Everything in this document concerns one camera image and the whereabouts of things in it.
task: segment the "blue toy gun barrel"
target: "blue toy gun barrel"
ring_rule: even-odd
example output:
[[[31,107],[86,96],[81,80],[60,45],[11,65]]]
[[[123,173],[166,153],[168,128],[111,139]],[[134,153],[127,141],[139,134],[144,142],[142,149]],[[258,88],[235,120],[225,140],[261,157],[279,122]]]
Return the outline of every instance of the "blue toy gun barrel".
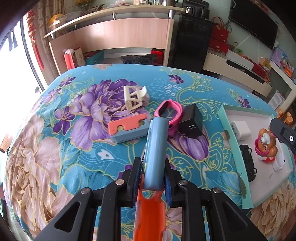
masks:
[[[143,188],[146,190],[160,191],[163,188],[167,139],[168,119],[154,117],[150,122],[144,155]]]

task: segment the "silver rivet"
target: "silver rivet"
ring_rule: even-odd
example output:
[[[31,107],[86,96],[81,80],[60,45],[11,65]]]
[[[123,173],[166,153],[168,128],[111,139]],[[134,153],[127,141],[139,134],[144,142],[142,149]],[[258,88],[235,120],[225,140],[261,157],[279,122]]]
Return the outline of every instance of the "silver rivet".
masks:
[[[213,188],[213,192],[216,194],[220,194],[222,192],[221,188]]]
[[[187,182],[187,180],[182,179],[182,180],[179,181],[179,184],[182,185],[182,186],[185,186],[185,185],[188,184],[188,182]]]
[[[82,188],[82,189],[81,189],[81,193],[82,193],[82,194],[87,194],[87,193],[89,193],[90,191],[91,191],[90,188]]]
[[[115,184],[116,185],[122,185],[122,184],[124,184],[124,180],[123,179],[118,179],[118,180],[115,181]]]

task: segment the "blue floral tablecloth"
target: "blue floral tablecloth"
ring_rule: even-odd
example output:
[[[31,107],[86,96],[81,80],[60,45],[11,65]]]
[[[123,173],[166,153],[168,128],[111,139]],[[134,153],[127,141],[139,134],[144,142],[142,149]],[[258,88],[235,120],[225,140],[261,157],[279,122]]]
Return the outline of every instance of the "blue floral tablecloth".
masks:
[[[146,86],[149,102],[128,111],[124,85]],[[168,140],[171,166],[200,188],[222,188],[240,206],[239,177],[217,113],[221,105],[274,113],[269,105],[234,85],[189,71],[132,64],[84,66],[51,83],[24,120],[8,155],[6,200],[28,235],[35,237],[83,187],[102,188],[121,177],[134,158],[142,156],[146,137],[116,144],[107,123],[139,113],[152,117],[165,99],[183,106],[195,103],[204,123],[201,137],[177,133]],[[263,204],[246,212],[269,240],[284,238],[283,231],[296,220],[294,174]],[[135,208],[123,208],[121,215],[122,240],[131,241]],[[166,218],[163,240],[181,240],[181,209],[167,208]]]

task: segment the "black television screen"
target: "black television screen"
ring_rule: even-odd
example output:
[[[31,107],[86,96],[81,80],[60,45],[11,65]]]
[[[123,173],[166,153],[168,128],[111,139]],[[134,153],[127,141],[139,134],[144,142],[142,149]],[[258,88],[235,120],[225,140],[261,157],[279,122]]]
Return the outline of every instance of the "black television screen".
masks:
[[[270,49],[273,49],[278,26],[259,7],[250,0],[232,1],[229,20],[248,30],[252,35],[261,40]]]

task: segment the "red tassel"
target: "red tassel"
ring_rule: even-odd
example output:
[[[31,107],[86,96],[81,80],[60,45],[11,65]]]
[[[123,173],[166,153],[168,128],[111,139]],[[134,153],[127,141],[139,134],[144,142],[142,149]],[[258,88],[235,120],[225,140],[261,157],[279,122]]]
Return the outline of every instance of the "red tassel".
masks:
[[[43,62],[41,60],[41,57],[40,57],[36,42],[33,43],[33,50],[34,50],[35,57],[37,59],[37,63],[39,65],[40,69],[44,69],[44,65],[43,65]]]

